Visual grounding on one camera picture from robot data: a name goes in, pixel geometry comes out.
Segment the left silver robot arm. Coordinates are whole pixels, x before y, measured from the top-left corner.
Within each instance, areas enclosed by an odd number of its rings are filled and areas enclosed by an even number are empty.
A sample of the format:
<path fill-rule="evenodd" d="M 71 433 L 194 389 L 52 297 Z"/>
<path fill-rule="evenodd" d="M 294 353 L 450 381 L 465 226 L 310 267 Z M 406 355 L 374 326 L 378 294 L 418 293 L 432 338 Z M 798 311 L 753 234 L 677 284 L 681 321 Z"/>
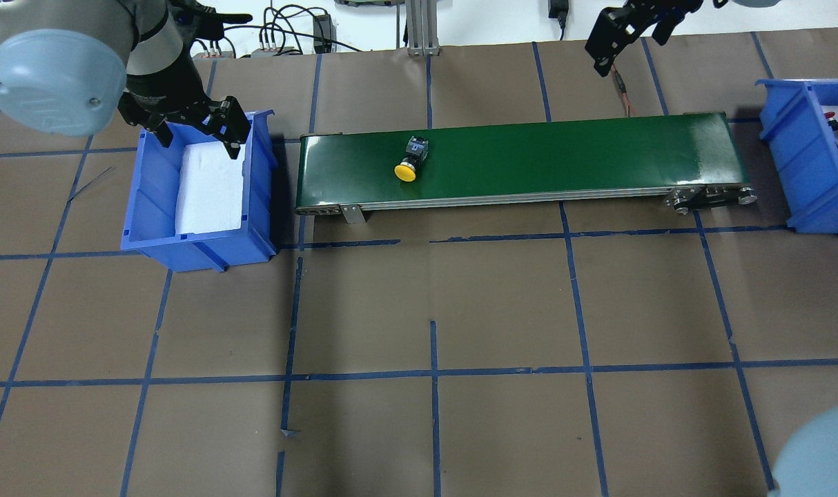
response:
<path fill-rule="evenodd" d="M 190 50 L 251 19 L 199 1 L 0 1 L 0 113 L 72 137 L 119 114 L 164 147 L 170 124 L 189 126 L 237 158 L 251 123 L 208 96 Z"/>

